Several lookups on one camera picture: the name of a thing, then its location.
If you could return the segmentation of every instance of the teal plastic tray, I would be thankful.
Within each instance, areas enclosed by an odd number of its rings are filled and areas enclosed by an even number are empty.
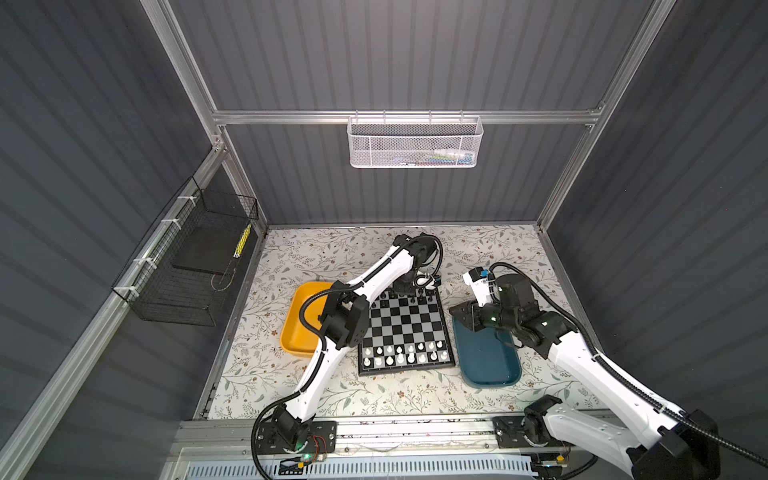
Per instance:
[[[514,385],[520,380],[522,371],[517,350],[498,341],[494,329],[472,332],[454,319],[453,334],[458,366],[468,385],[493,389]],[[498,336],[512,343],[509,333],[500,332]]]

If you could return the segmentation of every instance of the yellow bin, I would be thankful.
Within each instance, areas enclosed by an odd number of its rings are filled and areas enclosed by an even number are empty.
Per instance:
[[[328,290],[331,285],[333,285],[331,282],[307,282],[296,289],[288,310],[288,317],[285,325],[283,325],[283,332],[280,334],[280,346],[283,347],[283,350],[295,356],[312,358],[319,340],[317,335],[304,328],[304,325],[299,321],[299,309],[306,299],[315,293]],[[323,312],[325,305],[326,298],[321,297],[306,309],[304,315],[306,321],[317,329],[320,328],[320,321],[317,317]]]

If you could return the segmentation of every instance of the chessboard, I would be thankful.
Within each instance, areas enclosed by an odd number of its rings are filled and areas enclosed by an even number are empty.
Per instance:
[[[455,366],[437,290],[405,296],[389,288],[371,303],[370,318],[357,346],[359,375]]]

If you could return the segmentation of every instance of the floral tablecloth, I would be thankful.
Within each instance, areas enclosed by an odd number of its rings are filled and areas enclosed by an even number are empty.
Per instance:
[[[422,231],[439,237],[445,248],[439,289],[452,339],[448,308],[472,298],[462,274],[474,266],[500,260],[513,263],[569,308],[533,226],[271,230],[209,418],[255,418],[264,406],[296,388],[309,360],[284,352],[279,338],[299,285],[352,279],[379,259],[396,235]],[[543,299],[537,300],[548,308]],[[518,353],[523,370],[518,383],[475,389],[463,382],[458,366],[358,377],[353,352],[331,378],[317,415],[521,411],[545,393],[579,409],[604,408],[583,385],[532,350]]]

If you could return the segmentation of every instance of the gray wall panel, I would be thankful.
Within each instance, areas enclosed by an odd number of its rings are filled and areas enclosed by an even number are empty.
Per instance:
[[[584,127],[485,128],[478,166],[349,165],[340,125],[231,125],[270,224],[535,220]]]
[[[549,232],[611,356],[763,455],[766,22],[765,2],[678,2]]]
[[[138,2],[3,2],[0,69],[1,445],[210,143]],[[29,478],[154,478],[222,328],[129,317]]]
[[[593,108],[649,3],[171,2],[224,110]]]

